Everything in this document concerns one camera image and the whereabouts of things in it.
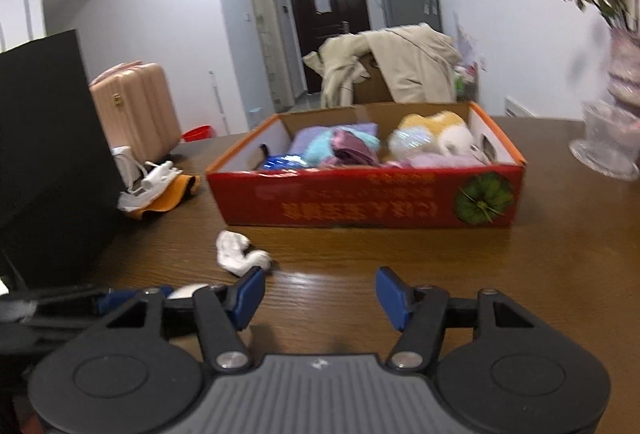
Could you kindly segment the cream round ball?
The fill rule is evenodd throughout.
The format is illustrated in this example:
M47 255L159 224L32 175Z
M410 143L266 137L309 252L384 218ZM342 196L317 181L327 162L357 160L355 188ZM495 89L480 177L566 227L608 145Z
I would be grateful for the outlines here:
M184 287L178 287L175 291L172 291L167 298L168 299L183 299L183 298L191 298L193 294L203 289L203 287L208 287L207 283L194 283L188 284Z

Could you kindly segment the iridescent plush ball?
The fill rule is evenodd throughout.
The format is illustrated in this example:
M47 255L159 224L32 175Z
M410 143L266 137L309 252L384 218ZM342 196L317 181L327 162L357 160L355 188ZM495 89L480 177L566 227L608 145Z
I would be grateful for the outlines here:
M413 155L437 151L437 143L431 131L424 127L396 129L387 141L388 149L398 161L407 160Z

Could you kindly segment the yellow white plush toy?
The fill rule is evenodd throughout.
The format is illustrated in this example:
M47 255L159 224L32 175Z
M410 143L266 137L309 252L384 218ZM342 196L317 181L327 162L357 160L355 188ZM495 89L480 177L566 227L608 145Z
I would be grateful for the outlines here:
M473 155L483 163L488 162L468 124L454 112L440 111L433 116L410 114L401 120L397 130L406 136L430 137L430 151L457 157Z

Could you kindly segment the pink satin bow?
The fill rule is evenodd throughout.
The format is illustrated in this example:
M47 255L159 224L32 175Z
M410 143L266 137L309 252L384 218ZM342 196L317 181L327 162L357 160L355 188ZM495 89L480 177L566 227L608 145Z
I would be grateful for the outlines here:
M331 154L321 162L323 167L375 167L380 165L378 154L351 131L332 131L329 141Z

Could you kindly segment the light blue plush toy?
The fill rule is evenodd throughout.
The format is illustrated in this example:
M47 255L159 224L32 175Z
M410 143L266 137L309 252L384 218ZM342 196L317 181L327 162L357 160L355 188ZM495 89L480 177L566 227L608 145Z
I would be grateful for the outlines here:
M358 131L358 129L356 128L328 128L325 131L322 131L319 136L312 139L308 147L303 152L302 157L310 167L322 166L321 162L331 154L329 141L332 135L332 131L336 131L337 129L345 129L345 131L351 131L357 137L366 142L367 145L371 147L376 152L376 154L378 154L378 150L381 146L380 139L378 139L378 137L376 137L374 134L366 133L365 131Z

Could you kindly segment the white rolled sock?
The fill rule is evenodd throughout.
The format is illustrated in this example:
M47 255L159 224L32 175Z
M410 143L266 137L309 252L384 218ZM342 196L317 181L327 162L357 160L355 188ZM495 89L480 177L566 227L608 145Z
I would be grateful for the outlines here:
M250 239L240 233L224 230L216 238L217 264L241 278L254 267L265 272L272 268L272 258L264 250L256 249Z

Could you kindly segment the red orange cardboard box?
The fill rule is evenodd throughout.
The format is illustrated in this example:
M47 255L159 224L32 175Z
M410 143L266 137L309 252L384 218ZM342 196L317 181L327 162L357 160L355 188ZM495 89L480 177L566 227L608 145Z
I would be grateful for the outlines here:
M451 111L487 152L486 165L465 168L344 166L263 171L311 126L375 123L387 139L410 115ZM230 226L303 228L508 227L513 223L526 160L476 103L373 103L276 114L206 169L210 191Z

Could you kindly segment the black paper shopping bag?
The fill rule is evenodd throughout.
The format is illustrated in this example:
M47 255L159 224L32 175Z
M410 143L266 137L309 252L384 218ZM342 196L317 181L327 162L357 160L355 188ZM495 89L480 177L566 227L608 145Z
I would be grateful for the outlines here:
M26 287L87 280L124 184L75 32L1 56L1 263Z

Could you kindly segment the blue patterned packet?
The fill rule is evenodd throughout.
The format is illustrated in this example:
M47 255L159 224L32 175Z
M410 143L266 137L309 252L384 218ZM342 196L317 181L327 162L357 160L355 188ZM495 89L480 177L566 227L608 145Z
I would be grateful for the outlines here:
M267 157L259 169L261 171L285 171L285 169L305 169L309 164L297 154L271 155Z

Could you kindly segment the white mop stick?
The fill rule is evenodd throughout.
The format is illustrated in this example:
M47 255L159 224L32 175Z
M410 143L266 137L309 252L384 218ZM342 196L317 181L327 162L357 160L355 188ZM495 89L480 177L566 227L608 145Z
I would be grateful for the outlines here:
M219 92L219 88L218 88L218 82L216 79L216 75L215 72L212 70L208 71L208 75L210 78L210 82L212 83L212 88L213 88L213 92L214 92L214 97L218 106L218 111L220 114L220 118L221 118L221 122L222 122L222 126L224 126L224 133L229 136L231 135L231 131L229 129L229 124L228 124L228 120L227 120L227 114L226 111L224 111L224 104L222 103L221 97L220 97L220 92Z

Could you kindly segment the pink hard-shell suitcase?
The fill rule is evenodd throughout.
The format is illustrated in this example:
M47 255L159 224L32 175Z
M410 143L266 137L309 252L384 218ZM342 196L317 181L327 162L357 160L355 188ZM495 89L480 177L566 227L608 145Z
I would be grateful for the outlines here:
M111 148L128 147L141 163L178 146L181 129L163 68L134 61L110 68L89 86Z

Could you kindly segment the cluttered storage shelf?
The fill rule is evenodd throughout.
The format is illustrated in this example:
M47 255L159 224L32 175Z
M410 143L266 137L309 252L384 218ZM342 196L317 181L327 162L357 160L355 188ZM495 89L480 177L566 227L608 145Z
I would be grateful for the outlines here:
M479 102L477 63L459 64L454 67L454 90L457 102Z

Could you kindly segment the beige coat on chair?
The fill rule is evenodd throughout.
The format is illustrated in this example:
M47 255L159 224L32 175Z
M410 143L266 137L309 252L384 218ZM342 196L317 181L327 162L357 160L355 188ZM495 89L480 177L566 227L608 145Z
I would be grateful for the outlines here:
M324 109L356 103L355 87L371 78L361 59L373 56L396 103L450 103L457 99L454 67L461 54L451 37L426 23L385 27L326 40L306 54L307 68L322 78Z

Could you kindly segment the clear plastic cup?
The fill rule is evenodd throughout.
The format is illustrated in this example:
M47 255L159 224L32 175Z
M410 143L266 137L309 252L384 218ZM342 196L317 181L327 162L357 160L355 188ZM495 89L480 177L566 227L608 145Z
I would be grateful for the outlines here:
M639 178L639 119L608 102L582 104L585 137L570 142L580 163L602 175L634 181Z

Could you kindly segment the pink textured vase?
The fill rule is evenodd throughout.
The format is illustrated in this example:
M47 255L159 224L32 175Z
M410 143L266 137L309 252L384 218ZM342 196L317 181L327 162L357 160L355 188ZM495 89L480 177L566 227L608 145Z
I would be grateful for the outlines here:
M639 34L621 28L611 30L608 92L623 109L639 115Z

